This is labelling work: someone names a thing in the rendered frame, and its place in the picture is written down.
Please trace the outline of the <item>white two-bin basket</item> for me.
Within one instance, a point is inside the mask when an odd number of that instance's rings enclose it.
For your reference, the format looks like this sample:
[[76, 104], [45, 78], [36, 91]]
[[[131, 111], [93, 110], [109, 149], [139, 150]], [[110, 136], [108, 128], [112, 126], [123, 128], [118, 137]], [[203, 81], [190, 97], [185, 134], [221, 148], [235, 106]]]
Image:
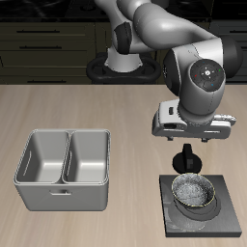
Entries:
[[110, 131], [35, 129], [14, 173], [31, 211], [103, 211], [108, 203]]

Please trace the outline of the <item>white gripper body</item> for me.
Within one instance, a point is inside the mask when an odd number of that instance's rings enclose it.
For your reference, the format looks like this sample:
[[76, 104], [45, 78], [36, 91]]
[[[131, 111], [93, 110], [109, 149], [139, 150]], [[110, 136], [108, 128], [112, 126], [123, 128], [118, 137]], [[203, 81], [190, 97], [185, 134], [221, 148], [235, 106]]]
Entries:
[[206, 127], [186, 125], [178, 115], [175, 115], [175, 120], [177, 121], [175, 123], [160, 123], [159, 113], [156, 112], [152, 120], [151, 133], [162, 137], [227, 139], [236, 122], [235, 117], [223, 114], [215, 115], [210, 125]]

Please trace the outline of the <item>dark kitchen cupboards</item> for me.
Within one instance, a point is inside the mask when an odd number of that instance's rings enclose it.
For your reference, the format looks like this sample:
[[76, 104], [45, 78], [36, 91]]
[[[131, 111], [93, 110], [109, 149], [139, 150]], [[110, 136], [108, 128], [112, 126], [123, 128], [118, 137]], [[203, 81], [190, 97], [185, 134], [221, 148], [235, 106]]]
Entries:
[[[0, 0], [0, 84], [93, 84], [87, 65], [111, 46], [110, 19], [95, 0]], [[168, 51], [142, 53], [165, 80]]]

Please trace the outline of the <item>dark grey stove plate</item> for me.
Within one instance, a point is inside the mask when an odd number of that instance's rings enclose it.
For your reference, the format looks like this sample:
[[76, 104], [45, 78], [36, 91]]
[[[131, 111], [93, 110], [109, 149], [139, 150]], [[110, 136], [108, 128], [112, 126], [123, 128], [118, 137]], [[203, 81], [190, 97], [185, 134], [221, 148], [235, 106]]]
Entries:
[[201, 222], [185, 217], [174, 204], [172, 182], [176, 175], [160, 175], [159, 187], [167, 237], [240, 237], [242, 230], [236, 217], [233, 203], [222, 175], [206, 175], [221, 202], [219, 214]]

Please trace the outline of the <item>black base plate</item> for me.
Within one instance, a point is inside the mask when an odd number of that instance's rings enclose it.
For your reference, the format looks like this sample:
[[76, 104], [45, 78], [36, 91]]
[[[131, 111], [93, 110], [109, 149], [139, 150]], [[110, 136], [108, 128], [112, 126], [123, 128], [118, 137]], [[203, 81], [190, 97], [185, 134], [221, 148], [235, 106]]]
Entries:
[[154, 84], [161, 74], [160, 65], [150, 53], [141, 53], [142, 66], [131, 72], [116, 72], [104, 65], [108, 55], [97, 53], [87, 65], [87, 76], [96, 85], [150, 85]]

